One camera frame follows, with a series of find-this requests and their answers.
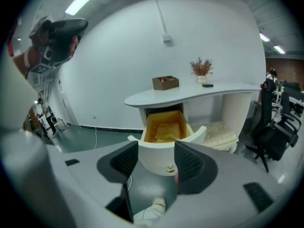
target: hanging cord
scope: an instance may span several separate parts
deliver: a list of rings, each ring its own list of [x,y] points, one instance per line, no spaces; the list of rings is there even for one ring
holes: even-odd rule
[[[143,217],[144,217],[144,213],[146,212],[146,210],[147,210],[147,209],[145,209],[145,210],[143,211],[143,213],[142,213],[142,219],[143,219]]]
[[[96,149],[96,146],[97,146],[97,128],[95,127],[95,137],[96,137],[96,144],[95,144],[95,148]]]
[[[159,4],[158,4],[158,1],[155,0],[155,2],[156,2],[157,10],[158,10],[158,13],[159,13],[159,15],[160,15],[161,22],[162,22],[161,24],[162,24],[163,32],[164,32],[164,34],[167,34],[167,29],[166,29],[166,26],[165,26],[165,22],[164,22],[164,20],[163,20],[161,8],[160,8],[160,6],[159,6]]]
[[[131,175],[130,175],[130,177],[131,177],[131,183],[130,183],[130,186],[128,187],[128,191],[130,190],[131,185],[132,185],[132,182],[133,182],[133,178],[132,178],[132,176],[131,176]]]

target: black panel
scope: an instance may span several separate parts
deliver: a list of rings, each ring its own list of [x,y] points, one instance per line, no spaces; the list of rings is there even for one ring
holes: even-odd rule
[[[183,142],[175,142],[174,159],[179,174],[178,194],[200,193],[218,174],[218,166],[211,157]]]
[[[138,142],[133,141],[125,147],[101,157],[97,169],[109,182],[125,183],[138,160]]]
[[[133,214],[127,192],[128,181],[138,160],[138,142],[133,141],[125,147],[101,157],[97,161],[97,170],[109,182],[123,184],[119,197],[114,198],[106,208],[125,220],[133,222]]]
[[[273,203],[271,197],[269,197],[269,195],[257,182],[244,184],[243,187],[259,213],[264,211]]]
[[[119,217],[133,223],[133,213],[127,193],[127,186],[124,184],[120,197],[113,199],[106,208]]]
[[[67,166],[74,165],[74,164],[77,164],[77,163],[80,163],[80,161],[76,160],[76,159],[71,159],[71,160],[66,161]]]
[[[180,110],[183,112],[183,103],[167,106],[167,107],[160,107],[160,108],[145,108],[145,114],[146,116],[154,113],[163,113],[163,112],[170,112],[170,111],[177,111]]]

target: gray floor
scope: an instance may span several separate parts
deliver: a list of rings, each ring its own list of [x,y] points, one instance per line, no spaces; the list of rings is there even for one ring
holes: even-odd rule
[[[133,135],[140,138],[141,134],[112,133],[97,131],[97,148],[127,140],[127,136]],[[288,148],[280,161],[268,161],[269,175],[279,183],[293,190],[303,176],[304,169],[304,128],[301,127],[299,140],[294,148]],[[261,159],[254,160],[255,154],[248,150],[245,145],[251,146],[248,135],[241,133],[235,154],[240,155],[255,163],[258,168],[265,171]],[[95,147],[95,130],[70,126],[62,133],[58,133],[53,142],[63,153],[90,150]],[[164,196],[168,207],[176,198],[177,186],[174,177],[164,177],[153,174],[146,170],[138,161],[133,173],[133,182],[129,190],[129,197],[133,214],[150,206],[154,196]]]

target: person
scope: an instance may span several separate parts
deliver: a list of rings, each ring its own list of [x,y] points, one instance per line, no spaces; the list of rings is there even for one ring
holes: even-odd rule
[[[266,79],[270,79],[270,80],[273,80],[273,82],[274,83],[276,83],[276,81],[278,80],[277,78],[276,78],[276,71],[273,69],[273,68],[271,68],[270,69],[270,74],[267,74],[266,75]]]
[[[164,197],[156,196],[152,205],[135,214],[134,225],[139,228],[148,228],[155,224],[166,212],[167,204]]]
[[[42,108],[42,113],[41,113],[40,117],[42,117],[43,115],[46,116],[47,123],[49,124],[49,126],[51,127],[51,129],[53,131],[53,138],[54,138],[57,133],[56,133],[56,128],[53,125],[53,122],[52,122],[52,119],[51,119],[52,115],[49,112],[49,108],[48,108],[48,106],[46,106],[46,104],[44,104],[44,101],[41,98],[38,99],[38,104],[40,104],[41,108]]]

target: office chair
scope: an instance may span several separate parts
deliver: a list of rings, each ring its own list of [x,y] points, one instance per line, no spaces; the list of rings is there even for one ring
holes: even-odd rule
[[[297,82],[291,82],[291,81],[284,80],[283,86],[294,89],[296,91],[300,90],[300,84]]]
[[[281,121],[278,122],[278,126],[282,127],[286,131],[290,133],[288,136],[287,142],[290,144],[291,147],[294,147],[296,142],[298,141],[298,131],[301,127],[302,123],[299,118],[293,115],[290,111],[290,104],[289,104],[289,94],[288,92],[282,93],[282,113],[281,113]],[[297,121],[299,123],[299,127],[296,128],[292,122]]]
[[[266,80],[262,89],[262,114],[259,123],[252,131],[252,138],[254,145],[257,148],[246,146],[249,150],[255,152],[257,156],[255,160],[260,157],[265,166],[266,172],[269,172],[265,155],[270,159],[278,161],[282,158],[286,148],[292,147],[297,141],[297,132],[301,126],[301,121],[294,115],[289,113],[289,95],[282,93],[283,109],[282,119],[279,123],[275,123],[273,127],[268,124],[271,121],[271,97],[272,97],[271,82]],[[297,120],[299,128],[297,129],[291,121]]]

